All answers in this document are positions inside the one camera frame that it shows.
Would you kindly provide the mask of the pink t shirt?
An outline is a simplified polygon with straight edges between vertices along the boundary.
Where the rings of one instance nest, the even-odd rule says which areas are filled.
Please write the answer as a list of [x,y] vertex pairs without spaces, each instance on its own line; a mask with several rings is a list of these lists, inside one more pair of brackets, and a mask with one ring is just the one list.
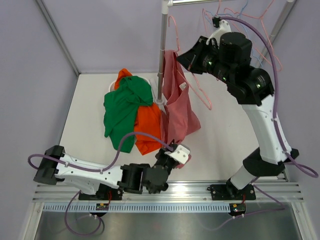
[[201,123],[192,110],[189,85],[173,50],[164,53],[162,93],[166,104],[160,118],[161,140],[181,144],[186,136],[201,128]]

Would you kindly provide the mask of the green t shirt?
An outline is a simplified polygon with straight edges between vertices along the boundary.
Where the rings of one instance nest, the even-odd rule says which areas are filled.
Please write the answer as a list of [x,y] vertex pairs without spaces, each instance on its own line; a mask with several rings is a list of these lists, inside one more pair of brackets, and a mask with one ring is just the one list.
[[130,153],[135,137],[126,138],[122,146],[121,139],[134,131],[139,107],[149,107],[154,103],[151,86],[139,76],[127,76],[119,81],[116,90],[104,95],[104,136],[110,138],[115,150]]

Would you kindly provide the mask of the orange t shirt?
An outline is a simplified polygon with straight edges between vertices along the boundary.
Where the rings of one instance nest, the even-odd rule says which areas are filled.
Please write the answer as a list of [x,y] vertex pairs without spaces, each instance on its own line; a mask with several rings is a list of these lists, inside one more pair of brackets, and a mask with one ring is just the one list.
[[145,79],[122,69],[116,80],[117,96],[122,95],[126,106],[121,112],[126,116],[114,127],[115,136],[122,137],[131,132],[143,132],[161,138],[161,111],[154,103],[152,88]]

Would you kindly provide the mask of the pink hanger of beige shirt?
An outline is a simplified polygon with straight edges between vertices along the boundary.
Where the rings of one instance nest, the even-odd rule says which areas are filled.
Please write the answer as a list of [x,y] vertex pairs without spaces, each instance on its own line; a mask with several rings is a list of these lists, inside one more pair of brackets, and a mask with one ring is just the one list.
[[261,11],[260,14],[252,15],[249,12],[247,12],[246,9],[248,8],[248,6],[251,3],[255,4],[257,2],[258,2],[257,0],[246,0],[244,5],[241,7],[240,10],[233,10],[230,7],[225,7],[223,9],[223,13],[224,14],[230,14],[232,17],[236,17],[238,19],[246,18],[246,19],[252,19],[252,20],[259,21],[259,26],[261,27],[261,29],[262,29],[262,31],[264,33],[264,36],[265,36],[265,38],[267,40],[267,43],[268,43],[268,46],[272,50],[272,56],[277,61],[276,70],[277,70],[277,72],[281,72],[283,70],[283,65],[282,65],[280,59],[278,58],[278,56],[275,53],[275,50],[274,50],[274,47],[273,47],[273,44],[272,44],[272,41],[271,41],[272,40],[272,35],[269,34],[269,32],[267,31],[267,28],[265,26],[265,23],[264,23],[265,15],[268,13],[270,8],[273,6],[275,1],[274,0],[263,0],[262,1],[263,4],[264,3],[268,3],[268,4],[266,5],[265,9]]

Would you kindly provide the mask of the pink hanger of green shirt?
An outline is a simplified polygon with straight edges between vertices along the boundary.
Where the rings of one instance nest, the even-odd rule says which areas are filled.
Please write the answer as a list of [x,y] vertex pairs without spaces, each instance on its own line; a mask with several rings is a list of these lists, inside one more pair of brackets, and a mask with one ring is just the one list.
[[208,11],[204,8],[202,9],[202,20],[203,20],[204,31],[205,31],[206,37],[208,37],[210,35],[210,30],[213,30],[215,28],[212,18],[219,17],[221,15],[221,13],[220,13],[221,5],[222,5],[222,1],[218,0],[218,7],[216,8],[215,14],[211,13],[210,11]]

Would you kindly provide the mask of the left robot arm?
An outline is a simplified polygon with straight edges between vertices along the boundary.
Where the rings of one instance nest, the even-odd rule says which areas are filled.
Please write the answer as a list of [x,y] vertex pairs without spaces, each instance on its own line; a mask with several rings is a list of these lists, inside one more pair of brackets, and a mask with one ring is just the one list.
[[103,199],[108,190],[122,190],[131,194],[159,194],[168,189],[167,180],[171,171],[184,166],[189,160],[190,150],[182,144],[172,144],[172,151],[161,148],[155,155],[154,165],[131,163],[106,166],[81,160],[55,145],[40,155],[42,158],[33,181],[45,185],[62,182],[80,190],[81,193]]

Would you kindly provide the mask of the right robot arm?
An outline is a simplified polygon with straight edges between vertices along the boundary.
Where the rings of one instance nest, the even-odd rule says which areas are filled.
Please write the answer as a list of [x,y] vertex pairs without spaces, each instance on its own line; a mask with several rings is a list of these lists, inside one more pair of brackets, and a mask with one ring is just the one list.
[[227,32],[220,40],[200,36],[196,44],[176,60],[193,74],[210,74],[227,86],[247,114],[259,147],[242,161],[240,169],[227,180],[226,193],[237,199],[254,179],[275,177],[299,152],[283,137],[281,126],[275,127],[275,91],[270,75],[251,66],[252,42],[242,33]]

